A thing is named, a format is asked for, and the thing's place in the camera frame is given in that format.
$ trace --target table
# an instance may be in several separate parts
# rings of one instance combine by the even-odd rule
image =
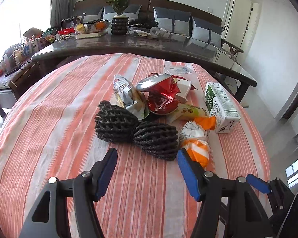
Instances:
[[[39,62],[41,75],[56,69],[56,65],[68,56],[103,55],[110,53],[133,53],[176,62],[190,62],[202,66],[228,90],[223,76],[241,82],[235,99],[240,102],[249,86],[257,82],[229,52],[202,41],[166,32],[161,39],[147,39],[129,35],[106,34],[100,38],[57,40],[32,56]]]
[[[202,67],[134,54],[79,58],[47,74],[17,101],[0,135],[0,226],[7,237],[18,237],[49,177],[74,178],[102,160],[109,147],[117,149],[118,163],[106,195],[95,204],[105,237],[190,237],[200,203],[189,195],[177,162],[156,159],[132,144],[99,140],[94,130],[99,102],[115,102],[114,74],[136,84],[164,65],[186,65],[197,73],[200,86],[187,99],[205,107],[205,84],[215,80]],[[226,179],[252,173],[267,181],[269,160],[260,134],[231,99],[241,120],[229,134],[210,132],[207,170]],[[173,125],[180,130],[184,122]],[[68,209],[76,238],[72,199]]]

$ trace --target potted plant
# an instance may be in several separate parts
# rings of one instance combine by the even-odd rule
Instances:
[[[129,0],[107,0],[106,3],[112,6],[117,13],[111,22],[111,33],[124,35],[127,33],[128,17],[123,14],[123,11],[128,7]]]

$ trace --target window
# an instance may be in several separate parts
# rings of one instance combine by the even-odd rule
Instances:
[[[4,0],[0,4],[0,61],[10,46],[23,43],[23,33],[50,27],[51,0]]]
[[[298,183],[298,160],[286,168],[286,175],[289,188]]]

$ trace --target white paper box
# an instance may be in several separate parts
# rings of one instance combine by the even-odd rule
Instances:
[[[229,133],[241,119],[220,83],[207,82],[205,103],[210,116],[216,117],[216,133]]]

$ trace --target orange striped tablecloth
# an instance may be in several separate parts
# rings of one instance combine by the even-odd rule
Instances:
[[[170,64],[184,63],[133,54],[86,56],[51,72],[17,101],[0,135],[0,226],[7,238],[18,237],[49,177],[74,178],[102,160],[109,147],[117,149],[118,163],[106,195],[96,204],[105,237],[190,237],[200,204],[189,195],[177,162],[153,158],[134,145],[107,143],[94,131],[99,102],[115,101],[114,74],[136,84]],[[198,74],[202,87],[190,91],[188,102],[205,107],[205,84],[215,80],[202,67],[185,65]],[[234,103],[241,120],[230,134],[210,132],[207,170],[228,179],[252,173],[268,180],[260,134]],[[182,124],[175,126],[180,130]],[[267,197],[258,196],[265,206]],[[72,237],[78,237],[72,199],[68,209]],[[220,223],[217,235],[222,232]]]

